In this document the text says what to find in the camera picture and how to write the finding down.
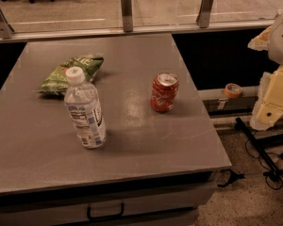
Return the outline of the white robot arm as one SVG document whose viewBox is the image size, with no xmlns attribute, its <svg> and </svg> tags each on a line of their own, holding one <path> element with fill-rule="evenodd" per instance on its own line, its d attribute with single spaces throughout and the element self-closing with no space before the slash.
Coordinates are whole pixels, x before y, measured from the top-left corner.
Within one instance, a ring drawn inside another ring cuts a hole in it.
<svg viewBox="0 0 283 226">
<path fill-rule="evenodd" d="M 279 65 L 273 73 L 263 73 L 250 119 L 253 129 L 264 131 L 273 127 L 283 115 L 283 10 L 271 26 L 250 40 L 248 47 L 267 51 L 268 58 Z"/>
</svg>

